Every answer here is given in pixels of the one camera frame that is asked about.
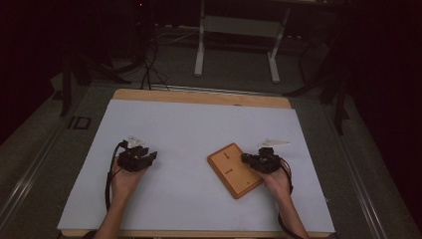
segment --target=orange wooden block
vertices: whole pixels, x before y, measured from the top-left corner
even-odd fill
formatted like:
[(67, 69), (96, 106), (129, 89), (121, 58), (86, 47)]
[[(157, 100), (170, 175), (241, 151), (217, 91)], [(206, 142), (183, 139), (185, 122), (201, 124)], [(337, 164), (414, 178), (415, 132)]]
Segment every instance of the orange wooden block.
[(208, 156), (208, 163), (235, 199), (263, 182), (249, 164), (242, 162), (242, 153), (236, 143), (231, 143)]

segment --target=white leg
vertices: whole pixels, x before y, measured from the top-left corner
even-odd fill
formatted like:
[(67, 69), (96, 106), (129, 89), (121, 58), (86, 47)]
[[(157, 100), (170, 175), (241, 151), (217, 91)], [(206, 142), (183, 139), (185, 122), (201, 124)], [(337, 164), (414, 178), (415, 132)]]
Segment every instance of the white leg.
[(279, 32), (276, 36), (276, 42), (274, 44), (274, 48), (271, 52), (268, 53), (268, 63), (270, 65), (270, 72), (271, 72), (271, 78), (273, 80), (273, 83), (279, 83), (280, 77), (279, 77), (279, 70), (277, 69), (277, 63), (276, 63), (276, 55), (279, 51), (280, 43), (283, 39), (283, 33), (285, 32), (286, 24), (289, 19), (291, 9), (286, 9), (285, 17), (283, 18), (282, 24), (280, 24)]
[(201, 17), (199, 19), (199, 46), (196, 54), (195, 77), (202, 76), (202, 66), (204, 64), (204, 17), (205, 17), (205, 0), (201, 0)]

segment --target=hand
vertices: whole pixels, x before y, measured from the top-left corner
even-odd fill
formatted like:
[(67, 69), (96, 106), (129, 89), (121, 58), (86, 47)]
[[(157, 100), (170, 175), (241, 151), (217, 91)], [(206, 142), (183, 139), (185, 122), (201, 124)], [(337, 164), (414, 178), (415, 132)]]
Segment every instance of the hand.
[[(287, 172), (290, 172), (290, 169), (283, 161), (282, 167)], [(265, 184), (276, 199), (283, 200), (291, 197), (289, 176), (281, 168), (270, 174), (256, 172), (264, 179)]]
[(136, 190), (137, 184), (146, 171), (147, 168), (136, 172), (126, 171), (117, 165), (116, 158), (112, 166), (112, 174), (114, 175), (111, 180), (112, 200), (126, 201)]

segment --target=dark floor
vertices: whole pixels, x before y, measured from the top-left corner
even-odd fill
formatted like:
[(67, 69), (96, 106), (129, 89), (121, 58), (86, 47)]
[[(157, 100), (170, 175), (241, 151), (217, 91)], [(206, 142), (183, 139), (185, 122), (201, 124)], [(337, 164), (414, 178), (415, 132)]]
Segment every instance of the dark floor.
[[(304, 85), (298, 55), (306, 44), (301, 40), (287, 38), (282, 43), (277, 57), (282, 81), (274, 85), (263, 50), (265, 43), (255, 47), (221, 45), (212, 36), (206, 42), (203, 76), (194, 77), (196, 36), (192, 34), (175, 42), (172, 41), (177, 36), (158, 38), (159, 51), (153, 64), (158, 73), (151, 74), (153, 82), (165, 81), (171, 91), (233, 91), (279, 97)], [(304, 58), (306, 78), (317, 68), (323, 52), (323, 49), (316, 49)], [(148, 59), (151, 60), (152, 56), (149, 53)], [(67, 117), (59, 117), (61, 102), (49, 99), (2, 144), (0, 157), (8, 162), (0, 168), (2, 205), (34, 158), (45, 159), (34, 177), (36, 180), (29, 183), (26, 199), (10, 217), (5, 234), (0, 235), (2, 238), (57, 237), (56, 227), (62, 210), (108, 101), (118, 88), (139, 88), (143, 74), (144, 69), (139, 69), (123, 75), (133, 81), (130, 86), (104, 81), (94, 74), (97, 80), (90, 87), (74, 85), (74, 104)], [(52, 79), (57, 88), (60, 79), (61, 76)], [(163, 84), (152, 87), (165, 90)], [(346, 99), (345, 110), (349, 119), (343, 121), (344, 135), (341, 136), (333, 127), (333, 104), (320, 104), (319, 92), (320, 89), (314, 89), (290, 100), (298, 112), (322, 190), (329, 199), (327, 205), (337, 236), (421, 238), (353, 99)], [(86, 130), (67, 129), (72, 116), (93, 121)], [(46, 142), (51, 135), (56, 137), (48, 145)]]

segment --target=black electronics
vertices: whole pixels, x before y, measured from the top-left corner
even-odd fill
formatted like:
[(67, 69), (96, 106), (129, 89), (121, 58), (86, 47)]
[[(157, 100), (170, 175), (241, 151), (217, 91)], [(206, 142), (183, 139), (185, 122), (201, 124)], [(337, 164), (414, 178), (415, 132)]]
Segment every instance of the black electronics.
[(140, 171), (152, 165), (157, 157), (157, 152), (148, 154), (148, 148), (142, 146), (127, 147), (127, 141), (123, 142), (124, 152), (118, 155), (117, 165), (126, 171)]
[[(122, 169), (134, 172), (140, 171), (144, 168), (147, 168), (152, 165), (152, 162), (157, 157), (157, 152), (152, 152), (150, 155), (148, 154), (149, 148), (142, 147), (145, 144), (145, 141), (134, 137), (129, 136), (127, 140), (123, 140), (120, 142), (114, 149), (114, 153), (112, 154), (111, 164), (109, 166), (109, 171), (106, 176), (106, 183), (105, 183), (105, 207), (106, 210), (109, 209), (111, 203), (109, 201), (109, 187), (111, 185), (112, 179), (118, 174)], [(113, 173), (112, 167), (114, 166), (114, 161), (116, 160), (116, 154), (119, 148), (124, 148), (124, 151), (118, 155), (117, 165), (120, 169)]]
[(281, 168), (288, 177), (290, 192), (292, 193), (292, 171), (289, 164), (282, 157), (274, 154), (272, 147), (261, 147), (258, 150), (258, 155), (242, 153), (241, 158), (242, 162), (248, 163), (252, 168), (262, 173), (270, 174)]
[(271, 147), (261, 147), (258, 155), (242, 153), (241, 158), (243, 162), (262, 173), (275, 172), (282, 166), (281, 158), (274, 154)]

